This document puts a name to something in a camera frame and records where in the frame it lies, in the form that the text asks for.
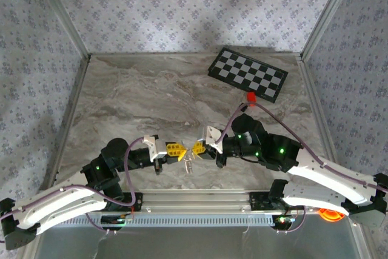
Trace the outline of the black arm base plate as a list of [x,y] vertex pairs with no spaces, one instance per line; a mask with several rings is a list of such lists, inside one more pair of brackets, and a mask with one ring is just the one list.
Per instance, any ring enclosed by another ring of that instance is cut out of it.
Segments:
[[249,203],[252,211],[257,210],[286,210],[287,206],[278,197],[274,197],[270,192],[250,192]]
[[[132,201],[132,196],[130,192],[124,192],[124,203],[130,203]],[[134,205],[131,207],[127,206],[120,206],[119,211],[121,212],[140,212],[142,209],[142,202],[143,202],[143,193],[142,192],[136,192],[135,193],[136,201]]]

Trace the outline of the aluminium table side rail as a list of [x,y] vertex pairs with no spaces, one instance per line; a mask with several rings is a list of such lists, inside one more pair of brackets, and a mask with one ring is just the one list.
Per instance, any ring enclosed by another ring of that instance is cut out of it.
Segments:
[[56,181],[56,176],[61,165],[62,155],[64,153],[65,144],[67,142],[69,131],[73,123],[76,105],[78,103],[79,95],[81,93],[90,58],[91,55],[87,55],[85,58],[81,59],[77,74],[75,76],[75,82],[72,91],[70,92],[67,107],[64,112],[62,123],[59,128],[58,135],[55,139],[53,153],[48,161],[44,180],[40,188],[41,190],[46,190],[49,187],[52,187]]
[[309,71],[309,68],[302,60],[302,57],[297,56],[296,61],[298,63],[298,67],[301,72],[302,80],[305,83],[306,92],[310,100],[312,113],[316,122],[319,137],[323,146],[324,154],[328,160],[331,160],[337,163],[338,156],[334,147],[334,143],[330,134],[329,127],[327,125],[323,108],[321,107],[318,92],[316,91],[312,75]]

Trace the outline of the floral patterned backdrop cloth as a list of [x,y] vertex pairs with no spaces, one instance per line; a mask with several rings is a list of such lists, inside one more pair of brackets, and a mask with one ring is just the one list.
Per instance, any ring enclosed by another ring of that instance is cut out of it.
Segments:
[[0,0],[0,201],[47,185],[81,63],[48,0]]
[[92,53],[300,52],[328,0],[61,0]]
[[388,175],[388,0],[342,0],[307,64],[338,162]]

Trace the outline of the grey metal sheet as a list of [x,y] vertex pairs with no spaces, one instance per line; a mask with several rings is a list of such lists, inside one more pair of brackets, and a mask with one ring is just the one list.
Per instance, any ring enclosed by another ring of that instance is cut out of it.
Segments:
[[45,233],[30,259],[361,259],[346,223],[311,218],[298,231],[270,227],[140,227],[104,235],[93,227]]

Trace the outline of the black grey chessboard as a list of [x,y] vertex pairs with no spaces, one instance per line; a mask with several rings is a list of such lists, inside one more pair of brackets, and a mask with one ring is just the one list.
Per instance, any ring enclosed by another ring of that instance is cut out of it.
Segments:
[[208,75],[274,103],[288,72],[224,47],[209,67]]

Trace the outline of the aluminium frame post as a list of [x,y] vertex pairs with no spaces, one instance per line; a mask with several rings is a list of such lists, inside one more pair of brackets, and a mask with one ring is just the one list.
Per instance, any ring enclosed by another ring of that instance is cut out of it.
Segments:
[[48,0],[48,3],[50,4],[56,16],[58,17],[60,23],[62,24],[64,30],[68,34],[72,43],[75,45],[79,54],[82,56],[83,59],[89,60],[90,53],[88,52],[86,46],[84,45],[80,34],[78,33],[76,27],[74,26],[70,18],[70,15],[66,11],[61,0]]
[[313,51],[317,47],[320,39],[324,32],[328,28],[331,20],[335,16],[338,7],[341,5],[343,0],[328,0],[321,15],[318,18],[303,50],[301,51],[300,57],[303,62],[307,62],[311,57]]

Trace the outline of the small circuit board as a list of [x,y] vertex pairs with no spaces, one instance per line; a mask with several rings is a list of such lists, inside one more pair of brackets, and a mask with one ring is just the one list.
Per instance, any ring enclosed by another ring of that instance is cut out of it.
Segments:
[[134,217],[130,215],[103,215],[100,219],[100,223],[104,227],[121,227],[125,226],[130,221],[133,221]]
[[285,228],[289,228],[296,220],[296,218],[291,215],[273,215],[272,218],[276,227]]

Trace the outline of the orange curved plastic piece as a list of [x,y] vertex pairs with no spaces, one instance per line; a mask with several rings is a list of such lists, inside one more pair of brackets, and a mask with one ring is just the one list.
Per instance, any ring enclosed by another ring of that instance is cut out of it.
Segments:
[[325,221],[330,223],[336,223],[341,221],[345,215],[341,212],[330,210],[330,209],[323,209],[320,208],[318,210],[318,215]]

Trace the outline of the silver keyring with chain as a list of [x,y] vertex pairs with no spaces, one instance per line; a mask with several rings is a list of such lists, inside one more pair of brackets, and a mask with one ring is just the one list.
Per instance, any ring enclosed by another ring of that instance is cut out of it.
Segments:
[[193,160],[195,159],[192,149],[184,149],[181,155],[181,161],[184,163],[184,167],[187,174],[193,173]]

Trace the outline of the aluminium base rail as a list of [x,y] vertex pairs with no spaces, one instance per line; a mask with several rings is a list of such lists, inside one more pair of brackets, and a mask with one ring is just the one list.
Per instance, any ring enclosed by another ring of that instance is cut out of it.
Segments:
[[[195,212],[284,212],[285,210],[252,211],[249,193],[259,191],[245,190],[143,190],[143,202],[140,212],[195,213]],[[270,192],[282,199],[287,209],[305,206],[309,212],[315,209],[330,209],[348,215],[342,204],[346,198],[330,189],[319,186],[299,186],[286,184],[282,191]]]

